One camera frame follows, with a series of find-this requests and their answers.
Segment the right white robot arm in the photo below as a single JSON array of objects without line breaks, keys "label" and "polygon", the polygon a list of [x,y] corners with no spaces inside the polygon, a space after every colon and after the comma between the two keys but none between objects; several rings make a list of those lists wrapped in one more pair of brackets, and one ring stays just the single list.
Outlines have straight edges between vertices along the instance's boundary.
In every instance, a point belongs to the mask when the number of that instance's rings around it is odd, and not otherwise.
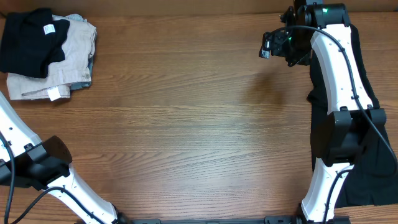
[{"label": "right white robot arm", "polygon": [[295,1],[280,17],[283,26],[263,36],[259,56],[285,58],[288,65],[320,64],[327,117],[311,132],[315,168],[296,216],[266,217],[266,223],[348,223],[335,217],[340,190],[373,144],[382,140],[386,113],[376,109],[354,57],[351,22],[344,4]]}]

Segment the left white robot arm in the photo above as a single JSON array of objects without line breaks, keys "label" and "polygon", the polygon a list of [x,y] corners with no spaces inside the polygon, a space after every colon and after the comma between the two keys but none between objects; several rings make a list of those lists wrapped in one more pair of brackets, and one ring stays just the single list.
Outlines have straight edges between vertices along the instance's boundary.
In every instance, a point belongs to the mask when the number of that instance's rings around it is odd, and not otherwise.
[{"label": "left white robot arm", "polygon": [[70,151],[57,137],[42,141],[1,97],[1,185],[9,187],[8,223],[14,189],[33,187],[63,202],[85,223],[130,223],[125,214],[97,195],[77,174]]}]

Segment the black garment on right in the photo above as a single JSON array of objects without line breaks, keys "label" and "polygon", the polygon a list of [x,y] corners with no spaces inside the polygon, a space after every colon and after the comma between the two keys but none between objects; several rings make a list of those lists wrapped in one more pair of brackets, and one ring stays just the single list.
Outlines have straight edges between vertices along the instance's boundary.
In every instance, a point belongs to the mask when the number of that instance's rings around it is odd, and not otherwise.
[{"label": "black garment on right", "polygon": [[[328,100],[321,66],[316,55],[310,64],[310,78],[313,90],[307,100],[312,104],[311,130],[327,117]],[[397,176],[392,172],[395,162],[387,146],[378,139],[361,156],[359,162],[348,174],[338,199],[336,208],[365,205],[391,205],[397,203]]]}]

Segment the folded beige shorts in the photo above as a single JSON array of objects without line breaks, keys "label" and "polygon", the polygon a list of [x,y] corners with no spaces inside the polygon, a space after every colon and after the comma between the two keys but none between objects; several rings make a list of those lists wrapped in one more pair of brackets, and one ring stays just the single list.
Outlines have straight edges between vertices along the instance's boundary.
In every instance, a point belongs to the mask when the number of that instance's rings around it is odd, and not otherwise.
[{"label": "folded beige shorts", "polygon": [[67,39],[62,45],[65,60],[49,65],[47,78],[28,78],[16,73],[7,77],[11,100],[39,100],[69,98],[72,90],[91,85],[92,63],[95,54],[96,27],[78,14],[53,16],[53,20],[70,23]]}]

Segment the folded grey-blue garment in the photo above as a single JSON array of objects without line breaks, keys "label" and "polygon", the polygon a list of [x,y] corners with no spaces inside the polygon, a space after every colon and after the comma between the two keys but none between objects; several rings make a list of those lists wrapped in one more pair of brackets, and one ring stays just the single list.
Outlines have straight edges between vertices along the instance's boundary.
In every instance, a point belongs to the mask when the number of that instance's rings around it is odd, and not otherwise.
[{"label": "folded grey-blue garment", "polygon": [[54,21],[66,20],[70,23],[67,39],[62,45],[65,60],[59,63],[66,77],[63,83],[71,90],[91,86],[95,54],[96,27],[79,14],[67,16],[53,15]]}]

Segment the folded black garment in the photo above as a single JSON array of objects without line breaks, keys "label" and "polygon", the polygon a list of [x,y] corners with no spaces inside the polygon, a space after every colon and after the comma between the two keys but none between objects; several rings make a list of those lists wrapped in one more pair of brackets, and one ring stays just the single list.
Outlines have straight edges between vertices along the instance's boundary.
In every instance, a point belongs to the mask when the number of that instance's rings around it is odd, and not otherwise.
[{"label": "folded black garment", "polygon": [[46,78],[51,63],[65,60],[62,45],[69,27],[68,20],[53,20],[49,8],[9,13],[1,39],[1,71]]}]

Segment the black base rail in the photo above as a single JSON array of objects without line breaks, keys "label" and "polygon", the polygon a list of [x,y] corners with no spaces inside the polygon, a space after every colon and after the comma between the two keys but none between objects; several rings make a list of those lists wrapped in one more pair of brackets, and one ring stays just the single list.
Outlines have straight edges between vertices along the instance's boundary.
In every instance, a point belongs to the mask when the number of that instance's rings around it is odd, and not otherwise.
[{"label": "black base rail", "polygon": [[265,218],[255,219],[220,219],[220,220],[159,220],[143,219],[131,220],[121,223],[131,224],[305,224],[307,222],[300,216],[267,216]]}]

